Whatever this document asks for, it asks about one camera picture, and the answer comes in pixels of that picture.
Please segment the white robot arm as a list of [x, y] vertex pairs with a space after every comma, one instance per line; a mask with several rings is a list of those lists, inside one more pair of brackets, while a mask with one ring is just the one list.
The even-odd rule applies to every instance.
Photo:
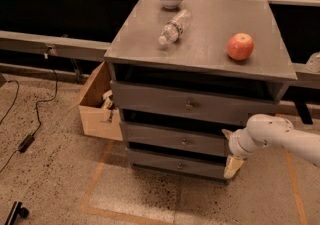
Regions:
[[222, 132], [230, 150], [224, 169], [226, 179], [233, 178], [255, 151], [269, 145], [279, 145], [320, 166], [320, 136], [295, 129], [286, 118], [256, 114], [249, 118], [243, 129], [234, 132], [223, 129]]

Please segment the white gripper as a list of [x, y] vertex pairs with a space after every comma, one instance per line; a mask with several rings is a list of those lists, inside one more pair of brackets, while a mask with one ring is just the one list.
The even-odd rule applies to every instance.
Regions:
[[226, 160], [224, 177], [233, 178], [237, 171], [242, 167], [246, 158], [252, 155], [259, 147], [257, 142], [251, 137], [247, 129], [238, 129], [232, 132], [222, 129], [225, 138], [229, 140], [229, 149], [234, 155], [229, 155]]

